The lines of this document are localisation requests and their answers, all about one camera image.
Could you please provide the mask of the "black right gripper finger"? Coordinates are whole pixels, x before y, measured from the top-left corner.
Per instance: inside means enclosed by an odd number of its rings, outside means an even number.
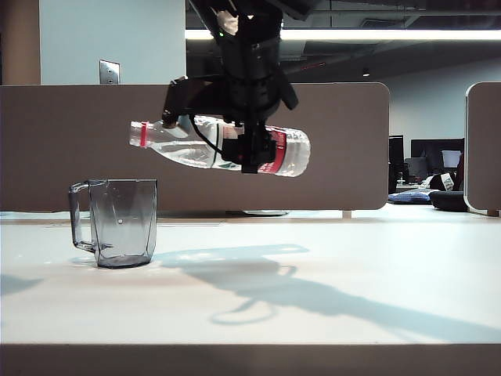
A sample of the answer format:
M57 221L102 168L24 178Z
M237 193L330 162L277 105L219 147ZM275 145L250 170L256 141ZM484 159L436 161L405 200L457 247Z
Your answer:
M276 141L262 121L246 121L242 141L242 168L246 174L257 174L258 169L276 158Z
M222 160L241 164L243 162L243 147L238 138L222 140Z

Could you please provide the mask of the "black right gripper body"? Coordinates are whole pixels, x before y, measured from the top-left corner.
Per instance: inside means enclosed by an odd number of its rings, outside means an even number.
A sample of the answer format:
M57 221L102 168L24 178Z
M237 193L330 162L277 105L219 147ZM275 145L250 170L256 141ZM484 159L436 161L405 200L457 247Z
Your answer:
M281 103L290 110L298 105L296 92L282 72L250 81L229 75L206 79L205 86L195 95L195 114L218 115L237 122L252 115L258 121L266 121Z

